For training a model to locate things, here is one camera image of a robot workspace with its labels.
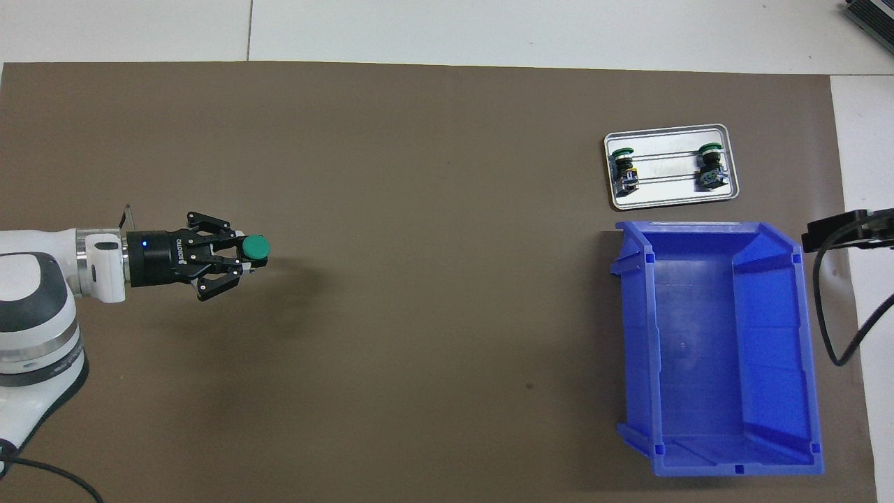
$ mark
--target brown work surface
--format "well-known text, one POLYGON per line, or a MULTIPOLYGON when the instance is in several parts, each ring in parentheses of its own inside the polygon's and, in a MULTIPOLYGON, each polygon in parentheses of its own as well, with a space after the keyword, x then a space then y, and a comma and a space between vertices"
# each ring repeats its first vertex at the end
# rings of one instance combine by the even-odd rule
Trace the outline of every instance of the brown work surface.
MULTIPOLYGON (((3 79, 0 228, 114 226, 129 202, 144 230, 198 210, 273 246, 208 303, 183 285, 79 301, 90 378, 25 454, 110 503, 875 500, 860 364, 832 366, 815 326, 825 475, 660 479, 615 432, 614 223, 797 237, 840 212, 827 77, 190 63, 3 79), (611 209, 607 133, 708 123, 730 130, 737 199, 611 209)), ((4 503, 77 491, 24 467, 0 483, 4 503)))

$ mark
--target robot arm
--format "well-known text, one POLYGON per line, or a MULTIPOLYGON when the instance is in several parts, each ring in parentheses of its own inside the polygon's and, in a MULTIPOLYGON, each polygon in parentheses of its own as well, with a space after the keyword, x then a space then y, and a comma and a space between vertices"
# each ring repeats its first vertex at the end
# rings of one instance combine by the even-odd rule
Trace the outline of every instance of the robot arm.
POLYGON ((205 301, 264 267, 269 250, 263 236, 194 211, 173 232, 0 232, 0 455, 17 456, 87 378, 75 297, 118 303, 126 283, 187 283, 205 301), (218 254, 227 249, 233 257, 218 254))

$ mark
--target blue plastic bin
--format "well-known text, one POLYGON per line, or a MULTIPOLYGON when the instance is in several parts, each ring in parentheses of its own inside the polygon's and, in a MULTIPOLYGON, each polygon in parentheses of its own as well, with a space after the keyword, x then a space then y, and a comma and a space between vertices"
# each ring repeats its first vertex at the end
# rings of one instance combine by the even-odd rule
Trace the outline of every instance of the blue plastic bin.
POLYGON ((801 247, 759 222, 619 222, 627 422, 661 476, 822 473, 801 247))

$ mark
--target green button cap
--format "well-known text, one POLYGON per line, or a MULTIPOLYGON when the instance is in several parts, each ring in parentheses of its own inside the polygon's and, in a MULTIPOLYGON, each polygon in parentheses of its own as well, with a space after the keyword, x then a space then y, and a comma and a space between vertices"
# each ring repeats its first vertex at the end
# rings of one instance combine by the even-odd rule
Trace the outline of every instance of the green button cap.
POLYGON ((633 153, 633 149, 632 149, 632 148, 630 148, 630 147, 624 147, 623 149, 617 149, 617 150, 615 150, 614 152, 612 152, 612 153, 611 153, 611 156, 612 156, 613 158, 616 158, 617 156, 623 156, 624 154, 632 154, 632 153, 633 153))
POLYGON ((242 240, 242 253, 252 260, 266 259, 270 254, 270 243, 263 235, 250 235, 242 240))
POLYGON ((698 153, 704 154, 706 150, 723 150, 723 145, 720 143, 705 143, 705 145, 702 145, 702 148, 698 150, 698 153))

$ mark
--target silver tray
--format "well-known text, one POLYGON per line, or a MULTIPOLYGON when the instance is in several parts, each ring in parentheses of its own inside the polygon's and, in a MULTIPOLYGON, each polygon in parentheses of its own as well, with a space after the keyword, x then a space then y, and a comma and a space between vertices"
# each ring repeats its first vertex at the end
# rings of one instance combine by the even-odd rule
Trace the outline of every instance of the silver tray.
POLYGON ((613 132, 605 137, 605 167, 611 204, 616 209, 641 209, 678 204, 728 200, 738 196, 738 179, 733 164, 730 133, 723 124, 613 132), (706 143, 720 143, 721 163, 728 183, 706 190, 696 185, 701 166, 698 149, 706 143), (630 147, 633 166, 639 177, 638 189, 617 195, 614 187, 614 161, 611 153, 630 147))

